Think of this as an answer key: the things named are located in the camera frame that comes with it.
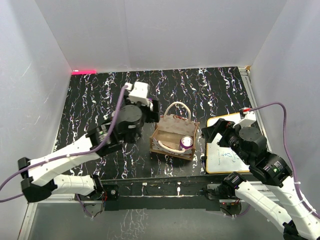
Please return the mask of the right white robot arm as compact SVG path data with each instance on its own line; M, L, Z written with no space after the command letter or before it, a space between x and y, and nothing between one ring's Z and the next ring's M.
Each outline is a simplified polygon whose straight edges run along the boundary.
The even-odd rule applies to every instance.
M219 118L209 127L204 127L202 137L211 143L221 135L218 146L231 148L249 167L250 173L265 185L279 200L270 200L256 190L240 173L232 172L208 195L238 198L264 215L282 232L285 240L318 240L320 219L308 205L298 189L293 171L285 160L267 149L267 139L260 130L252 126L238 126L232 121Z

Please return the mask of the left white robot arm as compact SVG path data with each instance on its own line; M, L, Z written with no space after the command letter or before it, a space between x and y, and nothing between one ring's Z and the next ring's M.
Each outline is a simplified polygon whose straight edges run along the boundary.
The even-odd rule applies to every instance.
M98 175L65 175L74 167L120 151L124 144L134 144L142 135L145 123L160 120L158 99L149 98L117 107L112 118L89 130L70 145L38 159L23 157L18 160L22 176L21 189L29 203L43 201L55 194L82 195L98 200L105 193Z

